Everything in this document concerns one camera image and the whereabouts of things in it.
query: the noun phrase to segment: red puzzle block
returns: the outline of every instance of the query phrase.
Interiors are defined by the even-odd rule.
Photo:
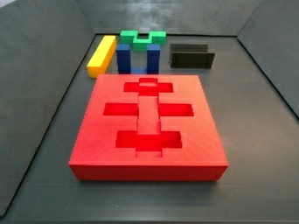
[[[69,167],[80,180],[217,180],[228,160],[199,77],[100,75]]]

